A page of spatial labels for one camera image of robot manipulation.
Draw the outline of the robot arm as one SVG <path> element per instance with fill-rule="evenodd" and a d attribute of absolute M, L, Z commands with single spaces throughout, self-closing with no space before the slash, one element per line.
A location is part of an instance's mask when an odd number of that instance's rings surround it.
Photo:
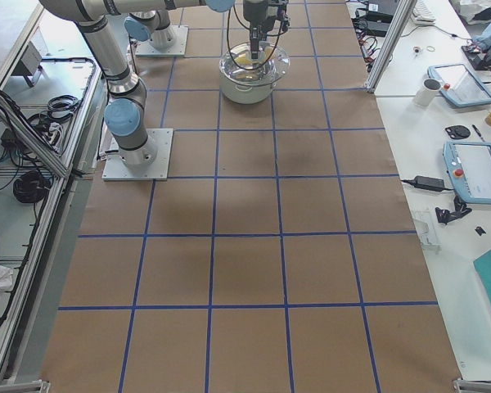
<path fill-rule="evenodd" d="M 146 87 L 119 48 L 106 19 L 108 15 L 140 11 L 169 11 L 206 6 L 212 11 L 231 10 L 234 1 L 42 1 L 43 7 L 77 25 L 101 67 L 112 100 L 104 121 L 118 144 L 119 156 L 128 167 L 149 165 L 158 154 L 158 143 L 146 130 Z"/>
<path fill-rule="evenodd" d="M 276 36 L 284 34 L 290 27 L 287 15 L 288 1 L 243 1 L 242 15 L 247 22 L 250 50 L 259 51 L 260 43 L 266 42 L 269 33 L 279 22 Z M 164 1 L 164 5 L 150 11 L 130 12 L 124 27 L 131 38 L 140 42 L 149 41 L 153 33 L 170 27 L 169 11 L 184 7 L 207 6 L 216 12 L 236 10 L 235 1 Z"/>

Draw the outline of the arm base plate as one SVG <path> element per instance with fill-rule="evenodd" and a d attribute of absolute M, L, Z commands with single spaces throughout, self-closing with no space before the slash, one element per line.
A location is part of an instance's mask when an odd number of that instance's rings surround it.
<path fill-rule="evenodd" d="M 105 181 L 165 181 L 173 144 L 173 129 L 147 129 L 146 144 L 134 151 L 119 149 L 112 138 L 102 179 Z"/>
<path fill-rule="evenodd" d="M 167 29 L 156 30 L 149 40 L 137 44 L 136 55 L 139 57 L 185 56 L 187 36 L 186 25 L 170 25 Z"/>

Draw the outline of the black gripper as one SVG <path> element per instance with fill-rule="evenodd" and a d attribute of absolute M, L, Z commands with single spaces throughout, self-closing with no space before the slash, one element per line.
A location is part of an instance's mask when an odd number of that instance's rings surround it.
<path fill-rule="evenodd" d="M 278 35 L 285 34 L 291 26 L 291 18 L 287 15 L 288 0 L 272 0 L 269 2 L 271 11 L 275 11 L 275 20 L 279 22 Z"/>
<path fill-rule="evenodd" d="M 258 57 L 258 41 L 264 41 L 264 32 L 268 31 L 268 0 L 245 0 L 243 16 L 249 23 L 250 55 Z"/>

